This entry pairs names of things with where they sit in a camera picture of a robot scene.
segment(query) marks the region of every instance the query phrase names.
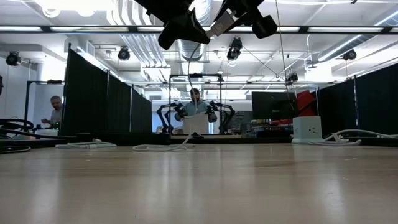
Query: person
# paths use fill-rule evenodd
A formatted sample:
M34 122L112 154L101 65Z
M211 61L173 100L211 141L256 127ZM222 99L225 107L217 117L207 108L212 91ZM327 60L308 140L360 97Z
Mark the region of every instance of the person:
M55 125L61 122L62 119L62 101L59 96L53 96L50 99L51 105L54 110L51 113L51 119L42 119L43 124Z
M203 100L200 99L199 90L196 89L196 88L193 88L193 89L191 89L190 93L191 93L191 100L192 101L185 105L185 111L184 111L183 114L178 114L178 113L175 114L174 118L177 121L181 121L184 116L194 116L196 114L208 111L209 103L207 103L206 101L203 101ZM198 107L197 110L196 110L196 106L195 106L195 99L197 101L197 107ZM210 113L208 115L208 120L211 123L212 122L216 122L217 121L217 115L215 115L214 113Z

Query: computer monitor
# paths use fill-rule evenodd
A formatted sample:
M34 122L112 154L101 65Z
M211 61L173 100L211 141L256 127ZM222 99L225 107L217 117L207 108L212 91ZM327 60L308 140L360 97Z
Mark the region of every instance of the computer monitor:
M297 115L294 93L252 92L254 119L290 119Z

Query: table surface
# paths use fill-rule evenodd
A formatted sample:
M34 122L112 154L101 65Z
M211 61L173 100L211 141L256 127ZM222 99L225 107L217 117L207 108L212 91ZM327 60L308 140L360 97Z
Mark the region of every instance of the table surface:
M398 149L198 145L0 155L0 223L397 223Z

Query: black partition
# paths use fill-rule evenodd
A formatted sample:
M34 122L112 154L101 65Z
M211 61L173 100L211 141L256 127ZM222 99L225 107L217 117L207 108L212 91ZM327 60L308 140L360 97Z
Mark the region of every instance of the black partition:
M359 127L398 134L398 65L356 79Z
M69 50L62 135L128 133L131 87Z
M131 125L132 133L152 132L152 103L141 96L135 89L131 90Z
M354 80L321 89L318 95L322 134L356 128Z
M65 72L62 135L106 131L108 74L69 50Z
M131 87L109 75L107 132L128 133L130 131L130 107Z

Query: white power strip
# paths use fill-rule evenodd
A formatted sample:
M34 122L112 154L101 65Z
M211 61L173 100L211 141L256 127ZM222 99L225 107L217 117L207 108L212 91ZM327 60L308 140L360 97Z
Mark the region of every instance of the white power strip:
M293 118L294 144L309 144L310 142L324 142L322 139L321 117L304 116Z

